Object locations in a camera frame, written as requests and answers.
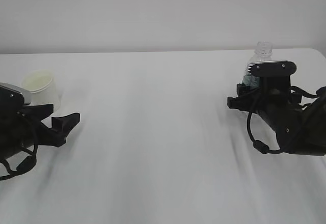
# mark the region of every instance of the white wall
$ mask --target white wall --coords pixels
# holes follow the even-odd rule
[[[0,0],[0,53],[313,47],[326,0]]]

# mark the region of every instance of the white table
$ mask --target white table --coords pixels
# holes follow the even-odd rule
[[[1,81],[49,69],[62,94],[54,115],[81,113],[66,145],[40,147],[31,172],[0,182],[0,223],[325,223],[324,158],[260,154],[226,106],[252,54],[0,55]],[[316,50],[273,57],[297,64],[293,85],[326,85]],[[259,118],[253,124],[275,144]]]

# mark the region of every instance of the plastic bottle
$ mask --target plastic bottle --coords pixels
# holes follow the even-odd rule
[[[248,74],[247,67],[250,63],[271,61],[273,45],[270,42],[258,42],[255,50],[255,54],[248,61],[246,70],[243,76],[243,84],[250,87],[251,89],[257,88],[259,86],[259,78]]]

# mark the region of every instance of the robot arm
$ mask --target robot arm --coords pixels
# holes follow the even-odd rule
[[[80,114],[73,113],[52,118],[52,128],[48,128],[41,121],[53,113],[53,104],[28,106],[30,102],[29,91],[0,83],[0,163],[8,172],[0,181],[30,171],[36,164],[38,146],[60,147],[80,121]],[[7,159],[21,151],[29,156],[13,171]]]
[[[228,97],[229,108],[249,112],[247,131],[253,146],[263,154],[326,154],[326,93],[321,88],[316,95],[290,84],[296,65],[289,61],[251,63],[248,72],[259,78],[259,87],[251,89],[237,85],[238,97]],[[302,96],[317,98],[311,104],[300,105]],[[252,113],[258,114],[276,133],[280,149],[271,150],[251,133]]]

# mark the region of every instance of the white paper cup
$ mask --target white paper cup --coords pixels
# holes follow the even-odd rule
[[[54,111],[60,107],[54,77],[50,71],[40,70],[25,77],[22,87],[32,94],[31,105],[53,104]]]

